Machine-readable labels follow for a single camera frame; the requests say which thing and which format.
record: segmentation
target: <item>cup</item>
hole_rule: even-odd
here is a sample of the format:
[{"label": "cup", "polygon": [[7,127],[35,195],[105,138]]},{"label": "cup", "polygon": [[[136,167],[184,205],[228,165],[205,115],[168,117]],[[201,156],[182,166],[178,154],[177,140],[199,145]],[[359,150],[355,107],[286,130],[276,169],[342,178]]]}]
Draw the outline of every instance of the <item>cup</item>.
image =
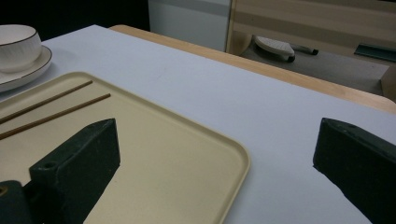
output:
[{"label": "cup", "polygon": [[0,25],[0,72],[16,73],[28,69],[41,53],[41,39],[27,25]]}]

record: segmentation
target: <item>wooden table edge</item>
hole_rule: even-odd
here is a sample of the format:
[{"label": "wooden table edge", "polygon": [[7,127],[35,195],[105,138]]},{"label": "wooden table edge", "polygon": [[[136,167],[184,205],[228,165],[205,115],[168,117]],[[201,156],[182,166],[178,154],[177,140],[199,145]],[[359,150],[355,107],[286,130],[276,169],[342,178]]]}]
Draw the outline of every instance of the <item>wooden table edge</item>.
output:
[{"label": "wooden table edge", "polygon": [[254,62],[229,53],[194,45],[189,42],[174,39],[172,37],[157,35],[127,25],[115,25],[109,27],[109,29],[123,33],[125,35],[131,35],[157,44],[165,45],[173,49],[180,49],[221,63],[227,63],[250,72],[272,77],[312,91],[318,91],[360,105],[366,105],[378,110],[396,114],[396,104],[394,102],[386,97],[375,95],[370,92],[355,90],[315,77],[309,77],[272,65]]}]

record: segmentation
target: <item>tabletop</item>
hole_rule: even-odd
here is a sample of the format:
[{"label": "tabletop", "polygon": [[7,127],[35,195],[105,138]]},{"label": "tabletop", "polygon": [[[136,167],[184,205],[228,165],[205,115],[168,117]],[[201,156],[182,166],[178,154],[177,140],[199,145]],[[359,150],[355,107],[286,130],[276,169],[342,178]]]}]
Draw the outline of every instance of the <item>tabletop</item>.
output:
[{"label": "tabletop", "polygon": [[[192,52],[201,47],[191,44],[183,47],[190,50],[181,50],[152,42],[153,35],[134,35],[134,29],[128,35],[114,30],[94,25],[43,42],[53,53],[49,70],[21,88],[0,93],[0,101],[83,71],[223,133],[247,149],[251,167],[226,223],[370,223],[313,168],[312,159],[322,118],[355,124],[396,144],[391,106],[375,108],[364,100],[354,101],[361,92],[337,93],[342,88],[336,85],[326,90],[337,90],[332,94],[315,85],[303,88],[307,84],[300,77],[288,77],[274,67],[261,70],[257,64],[252,69],[235,66],[224,59],[246,61],[225,53],[206,49],[203,55]],[[276,73],[280,78],[273,78]]]},{"label": "tabletop", "polygon": [[355,90],[329,81],[294,73],[285,69],[274,67],[272,65],[254,62],[245,58],[234,56],[232,54],[226,54],[218,50],[194,45],[192,43],[177,40],[167,36],[145,32],[126,25],[116,25],[110,27],[110,29],[127,35],[143,38],[174,49],[181,49],[183,51],[213,59],[218,62],[227,63],[229,65],[243,68],[245,70],[267,77],[276,78],[293,85],[307,88],[309,90],[319,91],[361,105],[368,105],[377,109],[396,113],[396,104],[390,99],[383,96],[371,94],[365,91]]}]

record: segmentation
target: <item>chopsticks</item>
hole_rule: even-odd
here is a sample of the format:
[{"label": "chopsticks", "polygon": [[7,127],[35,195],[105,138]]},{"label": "chopsticks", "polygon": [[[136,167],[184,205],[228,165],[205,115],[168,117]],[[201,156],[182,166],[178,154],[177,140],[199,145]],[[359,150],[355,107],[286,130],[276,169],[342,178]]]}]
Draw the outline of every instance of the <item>chopsticks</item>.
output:
[{"label": "chopsticks", "polygon": [[45,117],[45,118],[43,118],[43,119],[39,119],[39,120],[36,120],[36,121],[34,121],[34,122],[31,122],[31,123],[22,125],[21,127],[18,127],[18,128],[16,128],[16,129],[10,130],[10,131],[8,131],[8,132],[1,133],[1,134],[0,134],[0,140],[5,139],[5,138],[7,138],[7,137],[10,137],[10,136],[12,136],[12,135],[14,135],[14,134],[16,134],[16,133],[21,133],[21,132],[26,131],[26,130],[28,130],[28,129],[34,128],[35,126],[38,126],[38,125],[43,124],[43,123],[45,123],[45,122],[48,122],[48,121],[50,121],[50,120],[57,119],[57,118],[59,118],[59,117],[61,117],[61,116],[64,116],[64,115],[66,115],[66,114],[69,114],[69,113],[71,113],[71,112],[74,112],[74,111],[76,111],[76,110],[79,110],[79,109],[81,109],[81,108],[83,108],[83,107],[85,107],[85,106],[95,104],[95,103],[97,103],[97,102],[99,102],[99,101],[102,101],[102,100],[104,100],[104,99],[106,99],[106,98],[108,98],[108,97],[110,97],[110,96],[111,96],[110,93],[105,94],[105,95],[103,95],[103,96],[94,98],[94,99],[92,99],[92,100],[90,100],[90,101],[88,101],[88,102],[82,103],[82,104],[80,104],[80,105],[75,105],[75,106],[73,106],[73,107],[71,107],[71,108],[68,108],[68,109],[63,110],[63,111],[61,111],[61,112],[58,112],[58,113],[56,113],[56,114],[50,115],[50,116]]},{"label": "chopsticks", "polygon": [[74,87],[74,88],[72,88],[72,89],[70,89],[68,91],[61,92],[61,93],[59,93],[57,95],[54,95],[54,96],[52,96],[52,97],[50,97],[50,98],[48,98],[46,100],[43,100],[43,101],[41,101],[41,102],[39,102],[39,103],[37,103],[35,105],[28,106],[28,107],[26,107],[26,108],[24,108],[24,109],[22,109],[20,111],[17,111],[17,112],[15,112],[13,114],[5,116],[4,118],[0,119],[0,124],[5,123],[5,122],[7,122],[7,121],[9,121],[11,119],[15,119],[16,117],[18,117],[20,115],[26,114],[27,112],[30,112],[30,111],[32,111],[32,110],[34,110],[36,108],[39,108],[42,105],[46,105],[46,104],[48,104],[48,103],[50,103],[50,102],[52,102],[54,100],[57,100],[57,99],[59,99],[59,98],[61,98],[63,96],[66,96],[67,94],[72,93],[73,91],[77,91],[77,90],[79,90],[81,88],[84,88],[84,87],[86,87],[88,85],[91,85],[91,84],[92,84],[92,80],[87,81],[87,82],[85,82],[85,83],[83,83],[81,85],[78,85],[78,86],[76,86],[76,87]]}]

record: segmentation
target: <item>white ceramic dish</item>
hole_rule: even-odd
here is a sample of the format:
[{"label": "white ceramic dish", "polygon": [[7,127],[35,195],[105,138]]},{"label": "white ceramic dish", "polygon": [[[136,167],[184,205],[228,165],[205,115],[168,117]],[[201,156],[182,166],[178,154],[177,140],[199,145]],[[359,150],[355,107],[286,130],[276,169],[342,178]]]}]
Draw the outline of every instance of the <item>white ceramic dish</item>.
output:
[{"label": "white ceramic dish", "polygon": [[27,25],[0,25],[0,72],[27,70],[41,53],[41,40],[35,28]]},{"label": "white ceramic dish", "polygon": [[17,73],[0,72],[0,92],[18,88],[40,77],[50,67],[51,58],[50,49],[42,46],[40,56],[28,69]]}]

